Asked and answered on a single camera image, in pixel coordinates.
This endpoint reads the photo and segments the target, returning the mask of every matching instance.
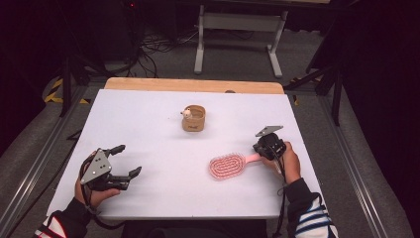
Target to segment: table leg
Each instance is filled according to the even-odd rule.
[[[266,46],[268,50],[269,59],[271,61],[272,70],[274,71],[275,77],[282,77],[283,74],[280,69],[280,65],[278,64],[277,55],[275,54],[275,51],[277,50],[278,42],[280,41],[281,33],[283,32],[284,24],[286,23],[287,18],[287,11],[283,11],[281,13],[281,17],[278,20],[278,25],[275,30],[275,37],[274,42],[272,45]]]
[[[203,68],[203,58],[204,58],[204,6],[200,6],[200,15],[198,17],[198,47],[197,47],[197,56],[195,57],[195,67],[194,73],[200,74]]]

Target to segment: white table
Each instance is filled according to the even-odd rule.
[[[202,132],[181,128],[179,112],[189,104],[206,108]],[[277,191],[282,181],[263,163],[248,164],[241,175],[226,180],[215,180],[208,170],[215,157],[254,153],[255,133],[267,125],[284,126],[276,134],[293,144],[302,176],[311,190],[321,192],[286,95],[102,89],[48,214],[70,202],[79,167],[92,151],[124,144],[123,153],[109,158],[111,174],[126,176],[138,166],[143,169],[128,190],[101,204],[103,218],[277,217],[281,205]]]

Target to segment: hairbrush handle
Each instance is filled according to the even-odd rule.
[[[262,159],[262,156],[260,156],[259,153],[255,153],[255,154],[245,157],[245,164],[250,163],[250,162],[260,161],[261,159]]]

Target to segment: wooden container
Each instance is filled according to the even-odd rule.
[[[187,132],[200,132],[204,129],[204,122],[206,119],[206,109],[199,105],[189,105],[185,110],[191,111],[192,117],[182,119],[182,129]]]

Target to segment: black equipment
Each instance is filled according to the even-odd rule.
[[[107,190],[117,188],[127,190],[130,180],[139,175],[142,167],[129,172],[126,177],[111,175],[111,164],[108,161],[110,155],[114,156],[124,151],[126,146],[121,145],[110,150],[98,149],[95,155],[86,159],[80,168],[80,184],[87,185],[91,190]]]

